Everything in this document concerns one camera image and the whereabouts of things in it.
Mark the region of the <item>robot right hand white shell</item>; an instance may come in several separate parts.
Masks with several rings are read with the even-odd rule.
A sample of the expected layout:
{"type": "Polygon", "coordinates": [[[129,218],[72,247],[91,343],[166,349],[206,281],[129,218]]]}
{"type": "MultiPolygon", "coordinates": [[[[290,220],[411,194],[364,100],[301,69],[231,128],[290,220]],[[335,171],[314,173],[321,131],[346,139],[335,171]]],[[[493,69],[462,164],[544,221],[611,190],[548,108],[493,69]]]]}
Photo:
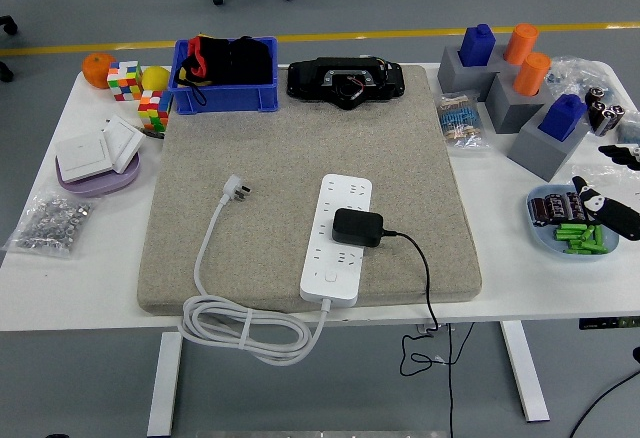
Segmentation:
{"type": "MultiPolygon", "coordinates": [[[[598,151],[615,164],[624,165],[632,171],[639,170],[638,147],[602,145],[598,151]]],[[[639,213],[636,210],[602,195],[580,176],[574,176],[572,183],[590,217],[630,241],[639,240],[639,213]]]]}

